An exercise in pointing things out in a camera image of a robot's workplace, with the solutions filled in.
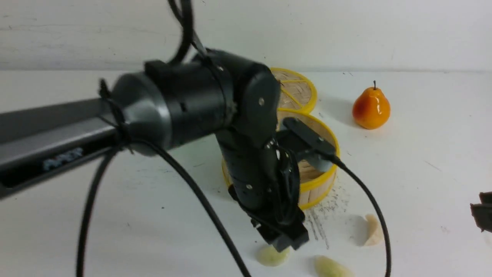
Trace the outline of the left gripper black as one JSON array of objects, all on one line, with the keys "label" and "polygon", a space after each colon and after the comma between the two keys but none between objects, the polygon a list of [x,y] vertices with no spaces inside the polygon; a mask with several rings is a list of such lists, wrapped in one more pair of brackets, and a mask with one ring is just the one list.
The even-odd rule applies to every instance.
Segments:
[{"label": "left gripper black", "polygon": [[265,242],[277,252],[307,243],[309,232],[298,206],[301,136],[288,128],[258,140],[231,128],[215,136],[237,200]]}]

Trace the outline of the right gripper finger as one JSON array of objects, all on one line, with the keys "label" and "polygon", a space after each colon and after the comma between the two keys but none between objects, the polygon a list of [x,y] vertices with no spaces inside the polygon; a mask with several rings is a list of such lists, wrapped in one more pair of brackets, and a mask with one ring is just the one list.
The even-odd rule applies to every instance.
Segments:
[{"label": "right gripper finger", "polygon": [[492,232],[492,192],[479,194],[481,203],[470,204],[471,214],[481,232]]}]

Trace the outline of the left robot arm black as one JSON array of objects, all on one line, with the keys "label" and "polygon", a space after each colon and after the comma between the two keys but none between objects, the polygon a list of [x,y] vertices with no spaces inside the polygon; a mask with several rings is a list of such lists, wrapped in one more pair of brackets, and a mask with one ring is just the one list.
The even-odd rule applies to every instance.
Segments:
[{"label": "left robot arm black", "polygon": [[294,153],[278,144],[281,85],[264,64],[211,50],[179,65],[145,63],[100,97],[1,114],[1,198],[145,140],[165,150],[214,134],[231,196],[277,251],[309,241]]}]

